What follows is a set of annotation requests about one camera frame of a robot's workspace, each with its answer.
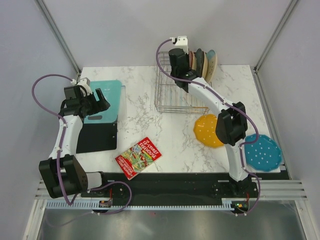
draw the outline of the wire basket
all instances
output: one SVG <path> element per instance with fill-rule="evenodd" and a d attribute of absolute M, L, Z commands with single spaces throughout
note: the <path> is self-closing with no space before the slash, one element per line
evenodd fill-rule
<path fill-rule="evenodd" d="M 159 52 L 158 59 L 161 67 L 170 74 L 171 66 L 168 52 Z M 158 66 L 155 74 L 154 105 L 158 112 L 206 114 L 209 111 L 204 103 L 195 96 L 186 93 L 175 84 L 173 79 L 164 75 Z"/>

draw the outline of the marble countertop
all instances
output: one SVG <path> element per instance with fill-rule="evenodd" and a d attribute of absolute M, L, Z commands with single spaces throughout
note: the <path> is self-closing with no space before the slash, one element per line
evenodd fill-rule
<path fill-rule="evenodd" d="M 115 157 L 149 137 L 162 157 L 144 173 L 221 173 L 229 171 L 225 148 L 210 148 L 196 140 L 195 113 L 160 113 L 154 105 L 155 66 L 84 67 L 82 78 L 91 81 L 120 80 L 125 104 L 118 121 L 117 149 L 77 154 L 86 172 L 122 172 Z M 221 65 L 212 86 L 227 99 L 244 103 L 260 134 L 270 136 L 249 65 Z M 248 122 L 247 136 L 254 133 Z"/>

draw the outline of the yellow perforated plate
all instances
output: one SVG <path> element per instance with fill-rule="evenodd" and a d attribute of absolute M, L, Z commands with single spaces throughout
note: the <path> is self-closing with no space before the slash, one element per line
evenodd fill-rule
<path fill-rule="evenodd" d="M 205 146 L 218 148 L 224 144 L 216 135 L 217 117 L 213 114 L 199 117 L 193 127 L 195 138 Z"/>

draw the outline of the book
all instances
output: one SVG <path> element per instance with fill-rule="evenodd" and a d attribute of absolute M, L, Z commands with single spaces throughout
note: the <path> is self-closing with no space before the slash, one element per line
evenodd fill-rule
<path fill-rule="evenodd" d="M 124 175 L 131 180 L 153 164 L 162 154 L 146 137 L 115 158 Z"/>

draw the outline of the black mount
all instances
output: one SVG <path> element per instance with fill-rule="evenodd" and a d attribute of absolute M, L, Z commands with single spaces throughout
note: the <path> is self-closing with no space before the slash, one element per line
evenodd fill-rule
<path fill-rule="evenodd" d="M 169 51 L 169 59 L 171 65 L 171 76 L 178 79 L 194 80 L 199 77 L 195 70 L 190 69 L 189 57 L 181 48 L 174 48 Z M 184 81 L 174 80 L 175 84 L 188 91 L 188 83 Z"/>
<path fill-rule="evenodd" d="M 228 173 L 140 173 L 128 180 L 123 173 L 101 174 L 102 184 L 123 181 L 132 192 L 131 206 L 210 206 L 221 205 L 224 198 L 245 199 L 258 196 L 258 188 L 251 178 L 235 183 Z M 122 184 L 114 184 L 101 191 L 84 192 L 83 198 L 108 198 L 112 189 L 112 202 L 123 206 L 129 191 Z"/>
<path fill-rule="evenodd" d="M 233 106 L 246 113 L 245 105 L 242 102 L 233 103 Z M 247 119 L 238 111 L 228 108 L 222 110 L 218 115 L 215 133 L 222 143 L 234 146 L 236 142 L 246 137 L 247 130 Z"/>
<path fill-rule="evenodd" d="M 87 93 L 86 89 L 81 85 L 64 88 L 65 100 L 61 103 L 59 115 L 79 116 L 83 120 L 86 116 L 100 113 L 110 107 L 100 88 L 95 90 L 99 101 L 96 100 L 94 94 L 84 95 L 81 89 Z"/>
<path fill-rule="evenodd" d="M 61 176 L 67 195 L 82 193 L 88 189 L 87 174 L 75 156 L 65 155 L 60 159 L 60 167 L 65 169 L 65 173 L 61 173 Z M 39 171 L 50 197 L 53 199 L 62 197 L 57 173 L 57 160 L 49 158 L 41 161 Z"/>

